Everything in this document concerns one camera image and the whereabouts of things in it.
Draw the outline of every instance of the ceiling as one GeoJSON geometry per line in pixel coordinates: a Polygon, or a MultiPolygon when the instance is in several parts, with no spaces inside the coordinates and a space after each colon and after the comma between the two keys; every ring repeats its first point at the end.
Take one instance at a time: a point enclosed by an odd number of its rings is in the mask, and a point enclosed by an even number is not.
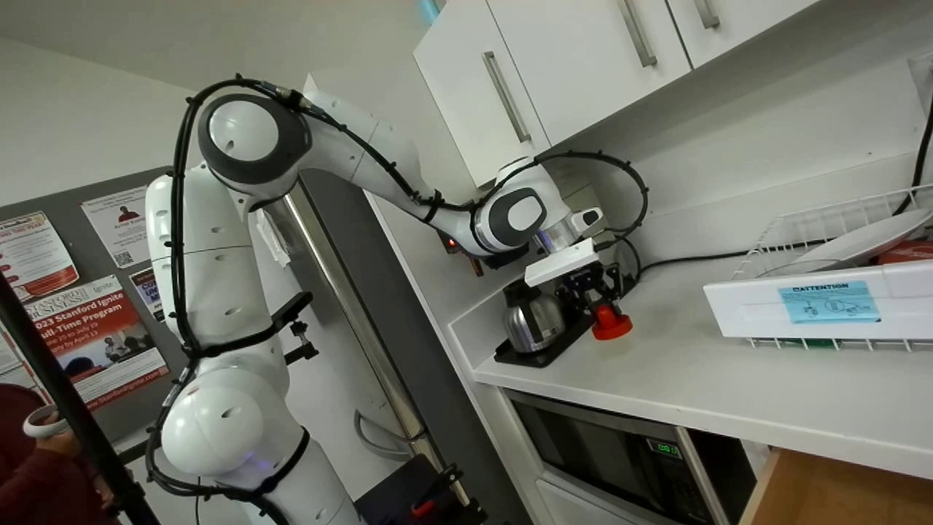
{"type": "Polygon", "coordinates": [[[7,0],[0,35],[177,86],[409,59],[413,0],[7,0]]]}

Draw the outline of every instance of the blue label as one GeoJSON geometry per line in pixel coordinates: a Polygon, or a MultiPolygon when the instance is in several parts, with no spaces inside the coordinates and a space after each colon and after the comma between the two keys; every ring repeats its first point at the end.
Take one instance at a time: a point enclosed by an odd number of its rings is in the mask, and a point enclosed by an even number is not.
{"type": "Polygon", "coordinates": [[[865,281],[795,286],[778,291],[794,324],[881,322],[865,281]]]}

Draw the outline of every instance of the dish rack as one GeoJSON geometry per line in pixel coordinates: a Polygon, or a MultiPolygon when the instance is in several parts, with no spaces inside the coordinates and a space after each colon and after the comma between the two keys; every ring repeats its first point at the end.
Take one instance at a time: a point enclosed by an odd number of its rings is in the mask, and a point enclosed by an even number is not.
{"type": "MultiPolygon", "coordinates": [[[[933,349],[933,261],[762,277],[832,239],[904,211],[933,209],[933,184],[778,216],[732,274],[703,287],[723,335],[753,347],[933,349]],[[867,324],[795,324],[781,290],[832,283],[866,284],[879,318],[867,324]]],[[[930,223],[912,238],[931,234],[930,223]]]]}

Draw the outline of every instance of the white cabinet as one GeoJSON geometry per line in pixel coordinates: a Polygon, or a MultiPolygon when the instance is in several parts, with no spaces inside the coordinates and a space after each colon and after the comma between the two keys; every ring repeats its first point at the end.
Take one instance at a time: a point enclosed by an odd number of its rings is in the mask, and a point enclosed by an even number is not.
{"type": "Polygon", "coordinates": [[[633,525],[543,479],[538,479],[536,484],[556,525],[633,525]]]}
{"type": "Polygon", "coordinates": [[[818,0],[668,0],[694,67],[818,0]]]}
{"type": "Polygon", "coordinates": [[[550,142],[690,71],[661,0],[488,0],[550,142]]]}
{"type": "Polygon", "coordinates": [[[482,0],[449,0],[414,58],[477,186],[550,147],[482,0]]]}

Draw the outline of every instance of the microwave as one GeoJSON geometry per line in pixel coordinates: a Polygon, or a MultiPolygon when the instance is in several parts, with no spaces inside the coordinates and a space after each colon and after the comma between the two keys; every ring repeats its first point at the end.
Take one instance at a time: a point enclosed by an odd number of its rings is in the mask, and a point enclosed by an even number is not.
{"type": "Polygon", "coordinates": [[[658,523],[735,525],[757,479],[739,439],[504,390],[541,460],[658,523]]]}

